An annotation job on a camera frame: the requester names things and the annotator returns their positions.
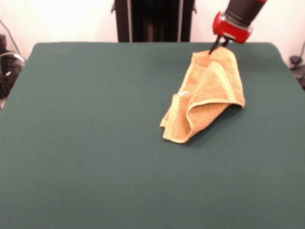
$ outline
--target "towel fold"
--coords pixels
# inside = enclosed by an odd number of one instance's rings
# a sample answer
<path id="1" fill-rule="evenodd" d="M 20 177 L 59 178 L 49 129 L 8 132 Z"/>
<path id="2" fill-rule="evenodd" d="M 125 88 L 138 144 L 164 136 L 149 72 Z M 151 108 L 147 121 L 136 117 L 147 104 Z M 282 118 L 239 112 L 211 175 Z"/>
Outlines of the towel fold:
<path id="1" fill-rule="evenodd" d="M 245 106 L 234 53 L 224 47 L 211 55 L 209 51 L 195 52 L 182 86 L 161 121 L 163 138 L 185 143 L 232 104 Z"/>

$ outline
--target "cable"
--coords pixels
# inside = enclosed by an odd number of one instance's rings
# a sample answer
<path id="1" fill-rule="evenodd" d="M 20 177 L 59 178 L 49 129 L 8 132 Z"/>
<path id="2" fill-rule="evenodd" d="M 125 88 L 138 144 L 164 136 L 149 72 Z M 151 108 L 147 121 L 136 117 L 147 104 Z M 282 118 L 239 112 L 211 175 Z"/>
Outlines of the cable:
<path id="1" fill-rule="evenodd" d="M 302 48 L 302 51 L 301 51 L 301 54 L 300 54 L 300 58 L 302 58 L 302 56 L 303 56 L 304 48 L 305 48 L 305 42 L 303 43 L 303 48 Z"/>
<path id="2" fill-rule="evenodd" d="M 0 19 L 0 24 L 1 24 L 1 25 L 5 28 L 5 30 L 9 33 L 9 36 L 10 36 L 11 41 L 13 42 L 13 44 L 14 44 L 14 46 L 15 46 L 17 52 L 18 52 L 18 54 L 20 54 L 20 51 L 19 51 L 19 49 L 18 49 L 18 46 L 16 45 L 16 42 L 14 41 L 13 36 L 12 36 L 11 33 L 10 33 L 10 30 L 8 29 L 8 27 L 5 26 L 5 24 L 3 23 L 3 21 L 2 21 L 1 19 Z"/>
<path id="3" fill-rule="evenodd" d="M 18 60 L 21 60 L 22 62 L 26 62 L 26 59 L 24 59 L 20 54 L 16 53 L 16 52 L 5 52 L 5 53 L 2 53 L 0 55 L 0 58 L 3 57 L 3 56 L 6 56 L 6 55 L 13 55 L 14 57 L 16 57 Z"/>

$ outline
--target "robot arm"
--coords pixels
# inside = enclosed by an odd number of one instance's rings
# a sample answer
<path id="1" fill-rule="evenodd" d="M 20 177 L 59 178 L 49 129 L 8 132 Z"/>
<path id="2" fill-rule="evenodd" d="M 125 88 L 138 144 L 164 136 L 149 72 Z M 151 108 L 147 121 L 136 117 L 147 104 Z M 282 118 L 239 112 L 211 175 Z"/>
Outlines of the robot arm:
<path id="1" fill-rule="evenodd" d="M 228 8 L 224 13 L 219 12 L 213 23 L 213 32 L 217 39 L 210 53 L 218 46 L 222 37 L 226 46 L 230 40 L 244 43 L 252 33 L 251 22 L 255 19 L 267 0 L 230 0 Z"/>

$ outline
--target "white wall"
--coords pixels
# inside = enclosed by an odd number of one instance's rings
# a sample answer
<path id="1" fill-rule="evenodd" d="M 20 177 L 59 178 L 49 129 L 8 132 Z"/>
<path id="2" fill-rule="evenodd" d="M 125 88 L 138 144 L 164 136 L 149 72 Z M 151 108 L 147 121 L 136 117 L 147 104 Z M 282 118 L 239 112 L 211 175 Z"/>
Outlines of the white wall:
<path id="1" fill-rule="evenodd" d="M 114 0 L 0 0 L 0 19 L 28 57 L 38 42 L 117 42 Z M 0 25 L 0 33 L 5 30 Z M 8 48 L 15 50 L 7 37 Z"/>
<path id="2" fill-rule="evenodd" d="M 0 18 L 10 28 L 22 55 L 37 42 L 117 42 L 114 0 L 0 0 Z M 213 42 L 212 23 L 229 0 L 196 0 L 192 42 Z M 272 42 L 288 63 L 305 40 L 305 1 L 268 0 L 254 21 L 249 41 Z M 0 26 L 0 33 L 5 30 Z M 13 49 L 9 38 L 8 47 Z"/>

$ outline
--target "towel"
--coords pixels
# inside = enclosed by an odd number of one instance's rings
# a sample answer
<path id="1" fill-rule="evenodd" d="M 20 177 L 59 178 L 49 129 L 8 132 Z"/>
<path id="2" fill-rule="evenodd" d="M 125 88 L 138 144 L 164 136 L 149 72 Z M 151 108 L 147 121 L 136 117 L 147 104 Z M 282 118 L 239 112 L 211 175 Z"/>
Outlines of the towel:
<path id="1" fill-rule="evenodd" d="M 233 52 L 218 47 L 194 52 L 178 93 L 161 121 L 163 138 L 185 143 L 231 105 L 245 107 L 243 85 Z"/>

